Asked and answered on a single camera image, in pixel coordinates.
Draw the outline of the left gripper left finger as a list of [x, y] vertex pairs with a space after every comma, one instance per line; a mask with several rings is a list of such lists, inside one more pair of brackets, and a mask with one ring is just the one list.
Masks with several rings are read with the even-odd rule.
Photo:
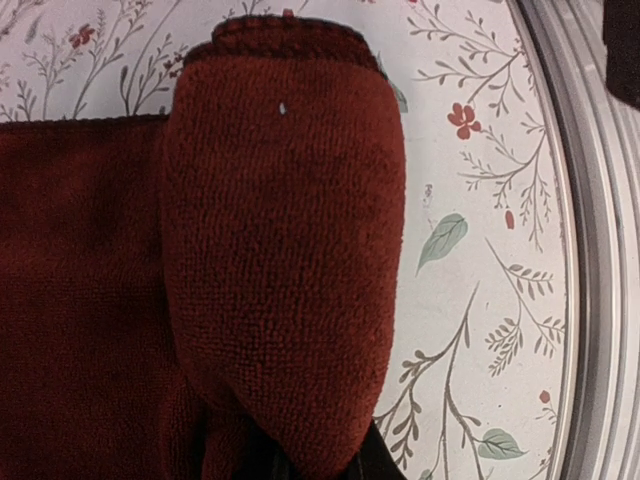
[[272, 439], [256, 439], [239, 469], [241, 480], [291, 480], [295, 478], [293, 466]]

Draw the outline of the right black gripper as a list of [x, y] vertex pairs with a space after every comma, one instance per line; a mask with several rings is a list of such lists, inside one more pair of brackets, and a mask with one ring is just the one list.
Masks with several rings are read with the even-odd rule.
[[638, 108], [639, 0], [605, 0], [602, 35], [607, 49], [606, 87], [618, 100]]

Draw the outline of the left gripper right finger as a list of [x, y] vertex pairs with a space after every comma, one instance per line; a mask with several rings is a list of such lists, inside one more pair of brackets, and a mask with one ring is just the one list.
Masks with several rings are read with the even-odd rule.
[[358, 453], [344, 474], [346, 480], [405, 480], [375, 423], [369, 426]]

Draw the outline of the dark red towel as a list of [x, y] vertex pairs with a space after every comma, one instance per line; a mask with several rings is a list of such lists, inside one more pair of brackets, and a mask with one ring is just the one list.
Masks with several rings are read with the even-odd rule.
[[219, 24], [167, 115], [1, 127], [1, 475], [345, 479], [394, 331], [405, 152], [364, 38]]

